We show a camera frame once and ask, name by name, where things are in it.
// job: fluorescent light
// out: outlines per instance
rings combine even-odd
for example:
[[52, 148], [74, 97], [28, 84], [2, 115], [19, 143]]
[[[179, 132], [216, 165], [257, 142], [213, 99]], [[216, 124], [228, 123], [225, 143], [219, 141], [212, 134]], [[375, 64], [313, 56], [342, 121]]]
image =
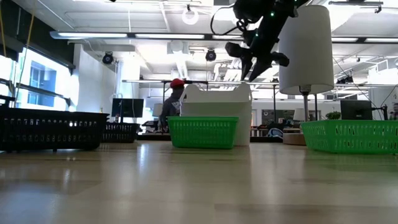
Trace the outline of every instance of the fluorescent light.
[[[254, 99], [253, 100], [255, 100], [255, 101], [274, 101], [274, 99], [273, 98], [255, 98], [254, 97]], [[289, 99], [275, 99], [276, 101], [299, 101], [299, 102], [301, 102], [301, 101], [303, 101], [303, 100], [301, 100], [301, 99], [297, 99], [297, 100], [289, 100]], [[333, 102], [334, 100], [317, 100], [317, 102]]]
[[162, 83], [161, 80], [123, 80], [123, 82], [131, 82], [131, 83]]
[[358, 38], [351, 38], [351, 37], [332, 37], [332, 42], [356, 42]]
[[388, 43], [393, 42], [397, 43], [398, 38], [367, 38], [365, 42], [380, 42], [380, 43]]
[[111, 2], [110, 0], [72, 0], [76, 2], [105, 2], [105, 3], [138, 3], [138, 4], [158, 4], [159, 2], [164, 2], [164, 4], [192, 4], [192, 3], [197, 3], [199, 4], [200, 1], [189, 1], [189, 0], [184, 0], [184, 1], [173, 1], [173, 0], [118, 0], [116, 2]]
[[242, 82], [209, 82], [209, 84], [219, 84], [219, 85], [239, 85]]
[[59, 33], [61, 37], [71, 37], [71, 38], [85, 38], [85, 37], [92, 37], [92, 38], [108, 38], [108, 37], [115, 37], [115, 38], [123, 38], [127, 37], [127, 34], [112, 34], [112, 33], [79, 33], [79, 32], [61, 32]]
[[213, 39], [216, 40], [243, 40], [241, 35], [213, 35]]
[[136, 34], [143, 39], [204, 39], [202, 34]]
[[259, 83], [248, 83], [249, 85], [265, 85], [265, 86], [273, 86], [273, 85], [279, 85], [279, 83], [271, 83], [271, 82], [259, 82]]
[[382, 1], [330, 1], [329, 5], [337, 5], [337, 6], [380, 6], [384, 3]]

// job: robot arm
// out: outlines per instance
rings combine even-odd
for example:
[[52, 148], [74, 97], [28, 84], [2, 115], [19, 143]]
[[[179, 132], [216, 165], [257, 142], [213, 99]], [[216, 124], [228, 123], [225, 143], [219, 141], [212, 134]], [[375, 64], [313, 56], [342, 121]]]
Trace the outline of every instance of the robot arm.
[[[253, 57], [257, 58], [249, 81], [253, 81], [260, 74], [271, 68], [272, 61], [281, 66], [288, 66], [289, 59], [283, 54], [272, 52], [273, 46], [278, 43], [278, 36], [288, 17], [297, 17], [297, 8], [308, 0], [237, 0], [233, 9], [237, 19], [238, 29], [243, 32], [244, 42], [248, 49], [239, 44], [228, 42], [225, 49], [229, 56], [239, 57], [242, 60], [242, 80], [247, 76]], [[262, 18], [259, 27], [247, 30], [246, 25], [256, 23]]]

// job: security camera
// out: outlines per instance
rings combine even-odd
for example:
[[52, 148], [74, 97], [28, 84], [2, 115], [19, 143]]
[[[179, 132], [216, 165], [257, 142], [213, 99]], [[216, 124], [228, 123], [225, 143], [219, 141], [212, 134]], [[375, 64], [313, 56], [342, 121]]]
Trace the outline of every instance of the security camera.
[[209, 50], [207, 51], [207, 54], [206, 54], [206, 61], [208, 61], [208, 62], [213, 62], [213, 61], [216, 60], [216, 58], [217, 58], [217, 54], [216, 54], [216, 52], [214, 51], [214, 49], [209, 49]]
[[105, 65], [110, 65], [113, 63], [114, 57], [113, 52], [105, 52], [105, 56], [102, 58], [102, 62]]

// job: white lamp shade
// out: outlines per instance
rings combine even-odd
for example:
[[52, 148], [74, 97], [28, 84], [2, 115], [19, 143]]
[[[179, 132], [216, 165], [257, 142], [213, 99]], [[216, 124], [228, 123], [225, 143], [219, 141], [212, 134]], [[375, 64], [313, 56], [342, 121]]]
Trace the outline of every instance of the white lamp shade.
[[162, 108], [163, 108], [162, 103], [155, 103], [154, 111], [152, 112], [152, 116], [155, 118], [158, 118], [162, 114]]
[[303, 108], [297, 108], [296, 110], [294, 110], [293, 120], [305, 121], [305, 112]]
[[329, 11], [323, 6], [304, 6], [298, 17], [288, 18], [279, 36], [279, 52], [290, 59], [280, 66], [280, 92], [301, 95], [299, 86], [311, 85], [310, 94], [334, 88]]

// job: red cap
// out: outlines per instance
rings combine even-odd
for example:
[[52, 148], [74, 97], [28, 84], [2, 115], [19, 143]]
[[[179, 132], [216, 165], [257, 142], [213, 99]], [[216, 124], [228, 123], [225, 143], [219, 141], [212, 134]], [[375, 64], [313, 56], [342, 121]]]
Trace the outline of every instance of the red cap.
[[185, 82], [181, 79], [175, 78], [171, 83], [170, 83], [170, 88], [176, 88], [178, 86], [184, 86]]

